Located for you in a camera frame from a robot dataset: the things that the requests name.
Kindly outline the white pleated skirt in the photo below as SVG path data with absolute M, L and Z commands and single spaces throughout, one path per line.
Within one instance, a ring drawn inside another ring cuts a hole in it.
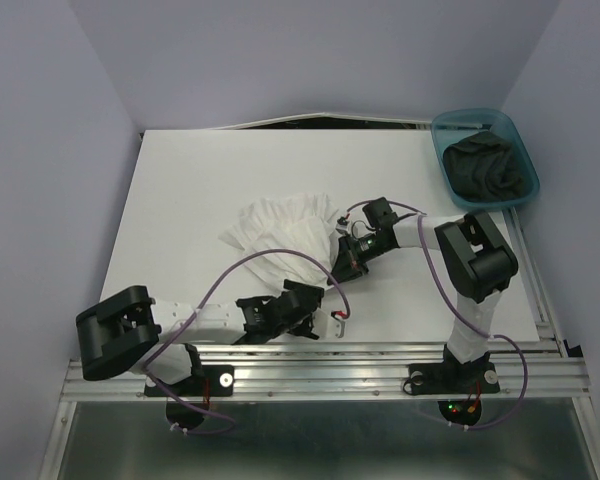
M 333 268 L 338 254 L 339 217 L 340 210 L 325 193 L 261 198 L 242 208 L 219 240 L 242 257 L 282 249 L 282 254 L 267 254 L 246 263 L 271 289 L 280 290 L 291 280 L 327 290 L 324 271 Z

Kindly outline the black skirt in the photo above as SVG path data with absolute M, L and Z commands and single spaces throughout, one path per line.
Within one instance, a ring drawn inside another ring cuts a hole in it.
M 522 197 L 526 183 L 513 144 L 481 131 L 449 145 L 443 167 L 452 190 L 471 202 L 495 203 Z

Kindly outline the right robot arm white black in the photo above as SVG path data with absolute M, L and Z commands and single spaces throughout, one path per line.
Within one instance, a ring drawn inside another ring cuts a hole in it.
M 486 357 L 495 308 L 518 273 L 513 250 L 484 211 L 430 217 L 411 207 L 400 216 L 384 197 L 358 205 L 369 233 L 355 236 L 349 214 L 337 221 L 340 237 L 332 276 L 339 283 L 352 281 L 369 272 L 369 261 L 390 251 L 421 249 L 436 288 L 454 315 L 446 343 L 452 359 L 441 364 L 440 378 L 452 390 L 464 389 L 476 378 L 472 362 Z

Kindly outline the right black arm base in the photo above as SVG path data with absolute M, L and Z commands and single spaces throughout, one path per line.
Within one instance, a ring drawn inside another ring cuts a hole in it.
M 499 393 L 500 385 L 489 352 L 476 360 L 461 362 L 445 345 L 440 362 L 407 366 L 402 391 L 409 396 L 443 396 L 438 401 L 443 419 L 471 429 L 482 415 L 482 395 Z

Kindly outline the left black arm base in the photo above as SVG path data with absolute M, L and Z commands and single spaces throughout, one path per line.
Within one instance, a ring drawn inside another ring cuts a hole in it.
M 187 435 L 215 435 L 231 431 L 235 420 L 211 411 L 211 397 L 233 393 L 234 367 L 204 367 L 195 346 L 175 344 L 152 361 L 141 364 L 146 376 L 144 394 L 165 397 L 165 416 L 172 431 Z

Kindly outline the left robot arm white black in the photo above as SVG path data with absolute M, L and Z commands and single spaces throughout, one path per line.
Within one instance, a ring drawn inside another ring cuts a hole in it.
M 76 317 L 82 374 L 103 381 L 143 368 L 179 393 L 195 392 L 202 344 L 262 345 L 284 335 L 333 339 L 341 328 L 322 309 L 324 290 L 284 282 L 277 296 L 194 307 L 156 300 L 145 286 L 128 287 Z

